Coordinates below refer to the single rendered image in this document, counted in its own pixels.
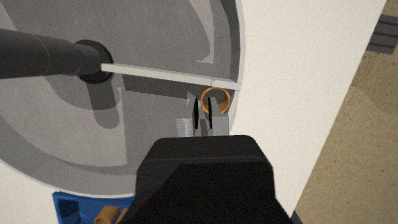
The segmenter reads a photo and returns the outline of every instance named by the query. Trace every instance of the black tube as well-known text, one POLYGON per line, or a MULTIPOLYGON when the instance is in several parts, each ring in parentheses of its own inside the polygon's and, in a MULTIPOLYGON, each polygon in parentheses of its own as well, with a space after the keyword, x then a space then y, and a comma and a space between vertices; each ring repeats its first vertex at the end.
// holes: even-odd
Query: black tube
POLYGON ((100 72, 101 57, 92 46, 0 29, 0 79, 100 72))

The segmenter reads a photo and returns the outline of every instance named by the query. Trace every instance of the floor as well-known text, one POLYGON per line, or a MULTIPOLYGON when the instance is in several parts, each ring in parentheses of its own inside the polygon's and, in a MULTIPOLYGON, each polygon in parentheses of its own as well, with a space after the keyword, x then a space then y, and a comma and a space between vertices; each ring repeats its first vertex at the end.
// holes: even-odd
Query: floor
MULTIPOLYGON (((398 17, 398 0, 383 15, 398 17)), ((296 207, 303 223, 398 223, 398 49, 366 51, 296 207)))

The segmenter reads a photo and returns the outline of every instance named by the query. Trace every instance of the blue container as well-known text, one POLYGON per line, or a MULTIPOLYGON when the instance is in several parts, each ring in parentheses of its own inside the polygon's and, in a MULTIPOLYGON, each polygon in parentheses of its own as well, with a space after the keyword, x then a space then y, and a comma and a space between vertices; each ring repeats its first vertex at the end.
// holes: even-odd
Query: blue container
POLYGON ((93 224, 94 219, 105 205, 119 207, 121 212, 124 208, 129 208, 134 201, 134 197, 90 198, 63 192, 53 193, 53 199, 60 224, 93 224))

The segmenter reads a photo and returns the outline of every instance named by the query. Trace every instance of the orange circular object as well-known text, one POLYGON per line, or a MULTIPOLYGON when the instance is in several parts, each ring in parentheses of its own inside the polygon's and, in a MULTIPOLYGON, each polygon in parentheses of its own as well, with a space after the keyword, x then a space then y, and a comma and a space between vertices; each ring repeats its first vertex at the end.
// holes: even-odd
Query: orange circular object
POLYGON ((220 104, 218 104, 218 108, 220 108, 220 112, 223 114, 228 110, 229 106, 231 105, 231 96, 229 95, 228 91, 223 88, 206 86, 202 91, 202 95, 200 96, 200 104, 202 105, 203 110, 206 113, 209 113, 209 105, 204 102, 204 97, 206 93, 214 89, 221 90, 225 94, 224 100, 220 104))

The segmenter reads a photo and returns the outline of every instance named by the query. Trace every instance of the orange object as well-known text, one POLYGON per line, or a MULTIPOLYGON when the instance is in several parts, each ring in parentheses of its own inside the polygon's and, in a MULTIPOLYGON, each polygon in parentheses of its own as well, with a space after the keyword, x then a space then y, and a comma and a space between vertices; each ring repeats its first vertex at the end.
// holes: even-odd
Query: orange object
POLYGON ((205 97, 206 93, 208 93, 210 90, 214 90, 214 89, 218 89, 218 90, 221 90, 224 92, 224 95, 225 95, 224 100, 220 104, 218 104, 218 108, 220 108, 220 112, 223 114, 228 110, 229 106, 231 105, 231 96, 229 95, 228 91, 223 88, 206 86, 202 91, 202 95, 200 96, 200 104, 202 105, 203 110, 206 113, 209 113, 209 105, 207 103, 205 103, 204 97, 205 97))
POLYGON ((119 218, 116 221, 116 224, 119 224, 122 221, 123 216, 127 213, 128 210, 129 210, 128 208, 125 208, 122 210, 122 212, 119 215, 119 218))
POLYGON ((119 214, 119 210, 118 207, 105 205, 95 218, 94 224, 112 224, 119 214))

